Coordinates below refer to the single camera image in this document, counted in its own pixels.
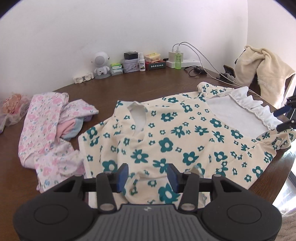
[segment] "small bottle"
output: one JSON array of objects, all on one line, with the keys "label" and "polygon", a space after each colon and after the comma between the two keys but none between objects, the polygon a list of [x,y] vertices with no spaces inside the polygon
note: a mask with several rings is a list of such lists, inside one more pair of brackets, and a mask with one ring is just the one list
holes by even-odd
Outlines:
[{"label": "small bottle", "polygon": [[180,51],[180,45],[178,45],[176,55],[175,55],[175,69],[181,69],[181,60],[182,60],[182,55]]},{"label": "small bottle", "polygon": [[145,71],[146,70],[146,67],[145,67],[145,60],[144,60],[144,55],[143,53],[139,53],[139,68],[140,68],[140,71]]}]

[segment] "wall socket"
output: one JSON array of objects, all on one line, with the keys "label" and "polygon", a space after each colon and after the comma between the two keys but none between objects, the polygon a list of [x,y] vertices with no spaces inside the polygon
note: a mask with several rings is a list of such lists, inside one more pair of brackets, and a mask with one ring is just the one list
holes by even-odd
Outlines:
[{"label": "wall socket", "polygon": [[73,78],[73,80],[74,80],[74,83],[75,84],[78,84],[78,83],[82,83],[84,81],[89,81],[89,80],[91,80],[93,78],[94,78],[94,74],[93,73],[87,73],[84,76]]}]

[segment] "black clamp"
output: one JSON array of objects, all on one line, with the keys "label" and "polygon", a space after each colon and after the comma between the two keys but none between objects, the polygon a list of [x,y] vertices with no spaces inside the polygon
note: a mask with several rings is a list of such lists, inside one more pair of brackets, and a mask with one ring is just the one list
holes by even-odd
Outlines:
[{"label": "black clamp", "polygon": [[[274,111],[274,116],[278,117],[284,113],[289,112],[291,109],[295,109],[296,108],[296,96],[291,96],[287,99],[287,103],[285,104],[285,106],[283,106],[282,108],[275,110]],[[290,129],[290,128],[296,128],[296,123],[294,120],[289,120],[287,122],[284,122],[282,124],[279,124],[276,127],[276,130],[278,132]]]}]

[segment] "pink cloth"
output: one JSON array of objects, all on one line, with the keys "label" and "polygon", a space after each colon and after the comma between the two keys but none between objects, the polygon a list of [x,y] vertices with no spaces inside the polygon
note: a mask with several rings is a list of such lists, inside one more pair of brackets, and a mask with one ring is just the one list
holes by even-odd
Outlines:
[{"label": "pink cloth", "polygon": [[59,138],[62,135],[68,134],[73,129],[75,122],[76,122],[75,119],[71,119],[63,122],[62,124],[58,124],[56,138]]},{"label": "pink cloth", "polygon": [[74,174],[83,174],[83,157],[71,143],[56,138],[57,125],[98,113],[83,100],[68,103],[67,93],[34,95],[19,142],[24,167],[36,169],[40,191],[46,191]]}]

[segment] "sleeve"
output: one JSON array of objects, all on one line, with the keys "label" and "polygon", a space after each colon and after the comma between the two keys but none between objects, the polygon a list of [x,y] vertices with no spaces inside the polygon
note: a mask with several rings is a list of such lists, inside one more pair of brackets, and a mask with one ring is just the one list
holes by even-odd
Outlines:
[{"label": "sleeve", "polygon": [[233,88],[216,86],[207,82],[201,82],[197,86],[198,96],[201,100],[207,100],[214,96],[225,95],[234,90]]}]

